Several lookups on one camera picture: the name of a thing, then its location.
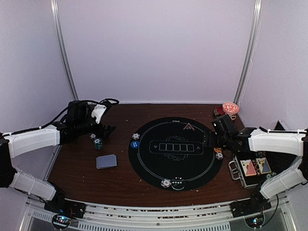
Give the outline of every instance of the white enclosure wall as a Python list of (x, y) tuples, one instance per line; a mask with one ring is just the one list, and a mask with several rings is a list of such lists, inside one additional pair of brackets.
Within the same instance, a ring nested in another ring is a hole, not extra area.
[[(49, 0), (0, 2), (0, 131), (37, 127), (72, 100), (61, 62)], [(13, 160), (42, 178), (53, 148)], [(0, 189), (0, 229), (17, 229), (26, 196)]]
[(59, 0), (79, 98), (233, 101), (254, 0)]
[[(308, 1), (266, 0), (240, 116), (246, 126), (308, 126)], [(289, 192), (301, 231), (308, 230), (308, 186)]]

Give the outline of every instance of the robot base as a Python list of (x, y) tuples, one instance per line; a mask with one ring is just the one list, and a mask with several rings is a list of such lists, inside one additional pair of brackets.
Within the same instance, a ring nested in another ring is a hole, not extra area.
[(252, 200), (247, 199), (243, 201), (234, 201), (230, 204), (230, 207), (233, 217), (237, 218), (270, 209), (271, 205), (267, 200), (264, 200), (257, 206), (253, 206)]
[[(65, 200), (65, 205), (68, 209), (62, 212), (63, 215), (66, 215), (68, 218), (83, 218), (86, 210), (86, 205), (84, 203)], [(59, 210), (54, 209), (52, 204), (45, 204), (44, 209), (53, 213), (59, 213)]]

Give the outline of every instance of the robotic arm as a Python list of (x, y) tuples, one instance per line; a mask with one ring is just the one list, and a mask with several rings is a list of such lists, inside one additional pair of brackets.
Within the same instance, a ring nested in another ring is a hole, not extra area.
[(55, 209), (66, 211), (65, 193), (60, 188), (14, 168), (11, 159), (39, 148), (75, 141), (79, 136), (91, 132), (97, 137), (107, 139), (116, 127), (102, 125), (101, 118), (112, 105), (119, 103), (116, 100), (111, 103), (110, 100), (112, 99), (101, 102), (72, 101), (62, 111), (67, 110), (67, 114), (58, 122), (54, 120), (61, 114), (39, 128), (0, 134), (0, 187), (11, 187), (33, 194), (42, 200), (50, 201)]
[(231, 204), (233, 215), (257, 212), (273, 196), (307, 182), (308, 180), (308, 134), (307, 130), (274, 131), (264, 128), (244, 128), (238, 131), (228, 115), (212, 122), (215, 129), (214, 145), (236, 152), (270, 151), (288, 153), (300, 158), (277, 176), (260, 183), (252, 192), (251, 199)]

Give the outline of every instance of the brown tabletop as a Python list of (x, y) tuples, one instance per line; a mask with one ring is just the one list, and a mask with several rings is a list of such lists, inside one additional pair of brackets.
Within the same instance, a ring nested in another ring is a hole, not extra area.
[[(240, 181), (232, 180), (228, 168), (231, 159), (224, 158), (216, 177), (191, 191), (166, 191), (143, 181), (130, 165), (128, 147), (131, 135), (151, 120), (178, 116), (195, 119), (212, 129), (213, 110), (218, 105), (204, 104), (121, 104), (104, 115), (102, 122), (117, 126), (103, 149), (96, 150), (89, 135), (79, 143), (62, 146), (49, 181), (61, 187), (69, 199), (124, 206), (206, 205), (249, 197)], [(243, 124), (239, 118), (235, 124)], [(117, 167), (96, 169), (96, 158), (115, 154)]]

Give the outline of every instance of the black round mat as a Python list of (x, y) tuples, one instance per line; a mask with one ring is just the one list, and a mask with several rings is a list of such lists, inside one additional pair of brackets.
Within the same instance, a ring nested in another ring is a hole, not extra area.
[(187, 118), (153, 120), (136, 131), (139, 139), (131, 139), (130, 163), (153, 186), (163, 188), (161, 181), (169, 179), (181, 181), (185, 185), (182, 190), (198, 188), (212, 180), (222, 164), (215, 158), (213, 148), (202, 147), (204, 135), (209, 132), (205, 125)]

